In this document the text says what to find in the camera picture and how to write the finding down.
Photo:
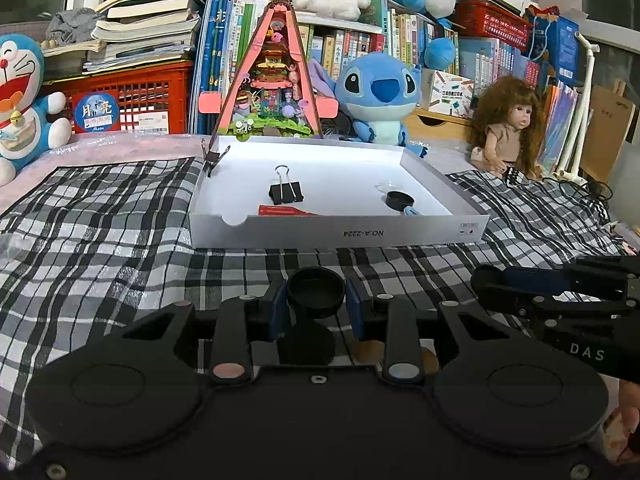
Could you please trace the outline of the person's right hand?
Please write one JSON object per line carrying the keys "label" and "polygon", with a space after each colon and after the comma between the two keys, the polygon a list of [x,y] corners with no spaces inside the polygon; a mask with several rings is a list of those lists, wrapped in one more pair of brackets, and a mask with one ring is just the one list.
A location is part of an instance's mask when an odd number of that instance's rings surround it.
{"label": "person's right hand", "polygon": [[640,390],[633,382],[602,375],[608,388],[608,410],[602,425],[602,453],[615,465],[638,464],[639,453],[629,444],[639,435]]}

